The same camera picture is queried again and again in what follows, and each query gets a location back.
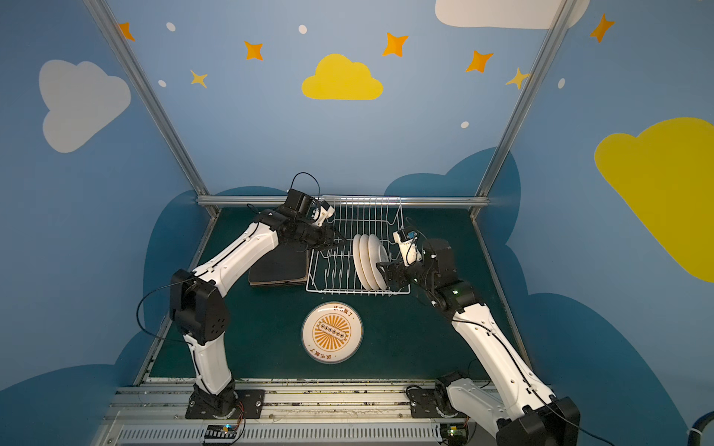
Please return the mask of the floral square plate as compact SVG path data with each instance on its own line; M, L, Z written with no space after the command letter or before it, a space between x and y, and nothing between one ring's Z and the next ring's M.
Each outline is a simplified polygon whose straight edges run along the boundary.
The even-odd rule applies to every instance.
M286 287L286 286L302 286L304 287L307 280L303 281L268 281L268 282L254 282L248 281L249 285L252 287Z
M251 286L265 287L265 286L294 286L294 285L304 285L307 282L307 278L299 279L258 279L249 277L248 283Z

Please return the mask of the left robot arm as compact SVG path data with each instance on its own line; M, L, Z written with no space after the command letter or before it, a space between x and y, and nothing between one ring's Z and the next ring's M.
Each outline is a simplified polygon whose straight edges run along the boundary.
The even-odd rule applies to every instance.
M328 221L334 213L328 202L291 189L281 206L258 213L219 254L192 271L180 269L173 274L169 317L188 345L195 372L188 419L239 416L240 403L225 350L225 332L231 321L226 295L279 245L301 243L311 250L342 245L344 237Z

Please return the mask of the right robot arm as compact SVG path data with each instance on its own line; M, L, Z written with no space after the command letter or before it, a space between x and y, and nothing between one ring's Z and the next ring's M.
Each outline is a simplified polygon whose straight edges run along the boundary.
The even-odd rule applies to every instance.
M525 363L502 333L489 306L457 273L454 252L443 239L417 246L413 234L394 232L401 259L377 263L388 284L414 284L475 353L498 395L459 374L441 379L442 409L468 416L499 445L575 445L580 411L559 399Z

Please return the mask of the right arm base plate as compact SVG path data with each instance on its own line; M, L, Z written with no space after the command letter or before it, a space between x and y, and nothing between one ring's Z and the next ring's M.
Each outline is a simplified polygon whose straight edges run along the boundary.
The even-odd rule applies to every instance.
M481 414L485 406L474 398L451 397L447 388L422 388L409 386L405 389L412 418L466 418Z

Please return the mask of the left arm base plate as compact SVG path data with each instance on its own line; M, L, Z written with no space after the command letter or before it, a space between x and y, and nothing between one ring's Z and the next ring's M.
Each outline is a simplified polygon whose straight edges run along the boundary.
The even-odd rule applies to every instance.
M185 413L186 419L237 420L260 418L265 398L264 390L234 390L226 388L211 395L195 387Z

